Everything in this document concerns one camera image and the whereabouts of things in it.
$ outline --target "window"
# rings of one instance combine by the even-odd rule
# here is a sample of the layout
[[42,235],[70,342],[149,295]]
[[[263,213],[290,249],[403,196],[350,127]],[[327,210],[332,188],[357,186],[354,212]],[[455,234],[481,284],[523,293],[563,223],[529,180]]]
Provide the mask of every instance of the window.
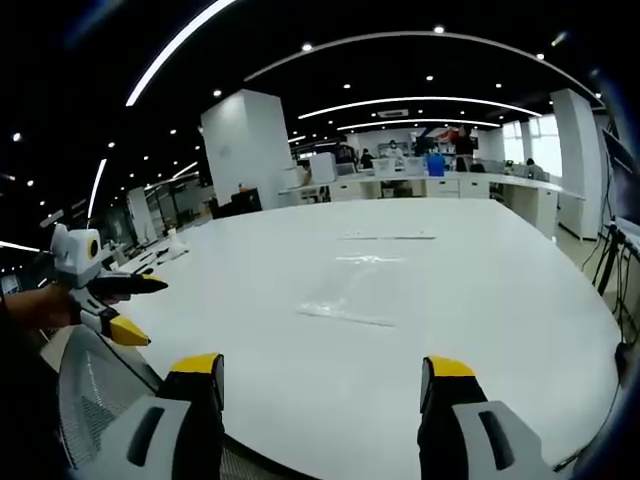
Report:
[[520,122],[505,123],[502,126],[504,137],[504,159],[524,163],[524,145]]
[[562,153],[555,115],[529,119],[533,160],[545,172],[562,177]]

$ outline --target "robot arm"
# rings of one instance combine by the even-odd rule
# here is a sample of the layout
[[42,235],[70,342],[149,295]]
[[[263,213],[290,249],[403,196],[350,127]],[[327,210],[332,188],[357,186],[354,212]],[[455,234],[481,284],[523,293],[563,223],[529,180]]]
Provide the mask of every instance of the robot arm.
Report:
[[58,281],[71,288],[76,323],[121,345],[146,346],[149,337],[100,298],[152,293],[168,285],[151,275],[109,272],[102,268],[102,249],[97,230],[72,230],[58,224],[51,241]]

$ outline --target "curved ceiling light strip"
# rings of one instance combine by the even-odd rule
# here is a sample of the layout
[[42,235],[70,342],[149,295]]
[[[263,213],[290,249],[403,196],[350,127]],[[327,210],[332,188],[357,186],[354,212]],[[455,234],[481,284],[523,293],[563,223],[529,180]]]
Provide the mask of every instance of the curved ceiling light strip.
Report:
[[279,67],[280,65],[284,65],[285,63],[288,63],[291,60],[296,60],[300,57],[304,57],[305,55],[312,55],[319,51],[326,50],[327,48],[338,47],[340,45],[346,45],[348,43],[362,42],[364,40],[375,40],[378,38],[393,38],[393,37],[438,37],[438,38],[447,37],[447,38],[455,38],[458,40],[468,40],[471,42],[484,43],[485,45],[490,45],[492,47],[498,47],[503,50],[508,50],[510,52],[517,53],[518,55],[522,55],[523,57],[529,58],[534,62],[541,63],[545,67],[548,67],[553,71],[555,71],[556,73],[559,73],[560,75],[565,77],[567,80],[572,81],[573,83],[578,85],[581,89],[583,89],[585,92],[589,93],[594,98],[594,100],[596,100],[598,103],[604,106],[604,102],[596,96],[595,92],[592,92],[591,90],[589,90],[585,85],[580,83],[577,79],[573,78],[564,70],[556,67],[555,65],[550,64],[545,60],[538,59],[535,55],[531,53],[527,53],[524,50],[520,50],[519,48],[515,48],[510,45],[506,45],[504,43],[496,42],[494,40],[489,40],[482,37],[476,37],[473,35],[463,35],[460,33],[447,33],[447,32],[435,33],[431,30],[407,30],[407,31],[400,31],[400,32],[369,33],[366,35],[357,35],[355,37],[343,38],[342,40],[335,40],[333,42],[325,43],[323,45],[314,45],[313,50],[310,50],[308,52],[297,52],[286,58],[278,60],[277,62],[272,63],[271,65],[263,68],[262,70],[258,70],[257,72],[249,75],[244,79],[244,81],[249,82],[255,78],[258,78],[260,75],[267,73],[269,70],[273,70],[274,68]]
[[182,170],[180,170],[178,173],[176,173],[173,177],[171,178],[178,178],[180,175],[182,175],[183,173],[188,172],[189,170],[191,170],[193,167],[195,167],[198,164],[198,162],[193,162],[191,165],[189,165],[188,167],[183,168]]
[[429,100],[441,100],[447,102],[468,102],[468,103],[480,103],[482,105],[492,105],[494,107],[506,108],[509,110],[517,110],[518,112],[528,113],[535,117],[541,117],[542,115],[526,108],[516,107],[514,105],[508,105],[506,103],[491,102],[489,100],[479,100],[477,98],[464,98],[464,97],[397,97],[397,98],[381,98],[379,100],[366,100],[364,102],[347,103],[345,105],[338,105],[337,107],[325,108],[323,110],[316,110],[315,112],[305,113],[300,115],[298,119],[304,120],[305,118],[314,117],[316,115],[322,115],[323,113],[335,112],[337,110],[344,110],[346,108],[363,107],[365,105],[377,105],[379,103],[392,103],[392,102],[420,102]]
[[215,17],[222,10],[227,8],[229,5],[235,3],[237,0],[218,0],[212,5],[209,5],[205,8],[200,14],[191,20],[189,24],[180,30],[180,33],[176,35],[173,40],[171,40],[166,47],[160,52],[160,55],[156,57],[151,66],[144,72],[144,75],[138,81],[138,84],[129,95],[129,99],[127,100],[127,107],[130,107],[136,103],[142,92],[149,82],[153,79],[153,77],[158,73],[162,65],[169,59],[169,57],[175,52],[180,45],[182,45],[187,38],[189,38],[196,30],[198,30],[202,25],[207,23],[213,17]]
[[340,127],[337,130],[349,130],[352,128],[365,128],[365,127],[376,127],[378,125],[393,125],[395,123],[468,123],[471,125],[484,125],[486,127],[501,127],[502,125],[498,125],[497,123],[490,122],[474,122],[473,120],[456,120],[454,118],[414,118],[414,119],[403,119],[403,120],[387,120],[385,122],[371,122],[371,123],[360,123],[358,125],[347,125],[346,127]]
[[93,213],[93,202],[96,199],[96,193],[98,193],[98,185],[100,185],[100,179],[102,178],[102,172],[107,164],[107,159],[103,158],[98,166],[98,173],[96,179],[93,182],[93,190],[91,190],[91,199],[89,200],[89,211],[87,212],[87,220],[91,220],[91,214]]

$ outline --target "person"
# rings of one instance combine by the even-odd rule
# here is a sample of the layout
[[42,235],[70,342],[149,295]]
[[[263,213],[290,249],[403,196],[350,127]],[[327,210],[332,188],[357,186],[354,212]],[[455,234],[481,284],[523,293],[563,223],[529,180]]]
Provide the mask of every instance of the person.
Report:
[[527,178],[531,178],[532,180],[540,180],[542,182],[547,180],[544,170],[536,165],[536,162],[533,161],[533,158],[529,158],[527,160]]
[[384,152],[384,156],[387,158],[404,158],[404,153],[402,153],[402,149],[398,148],[398,144],[395,140],[391,140],[389,142],[389,148]]
[[463,159],[467,169],[473,160],[473,142],[471,141],[470,133],[464,125],[460,125],[458,127],[458,134],[452,138],[453,146],[456,149],[456,156]]
[[360,167],[361,168],[373,168],[373,164],[371,163],[371,159],[373,159],[373,155],[369,153],[369,149],[365,148],[362,151],[362,157],[360,157]]
[[57,283],[0,297],[0,355],[6,393],[3,428],[8,440],[2,463],[5,472],[15,468],[21,478],[71,478],[58,433],[58,375],[28,334],[71,325],[73,311],[69,290]]

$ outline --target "computer monitor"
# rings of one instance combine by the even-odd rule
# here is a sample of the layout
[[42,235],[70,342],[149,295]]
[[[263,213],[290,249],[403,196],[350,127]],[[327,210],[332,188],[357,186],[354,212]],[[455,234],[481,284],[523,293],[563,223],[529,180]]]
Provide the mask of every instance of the computer monitor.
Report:
[[602,130],[613,172],[616,217],[640,228],[640,164],[610,132]]

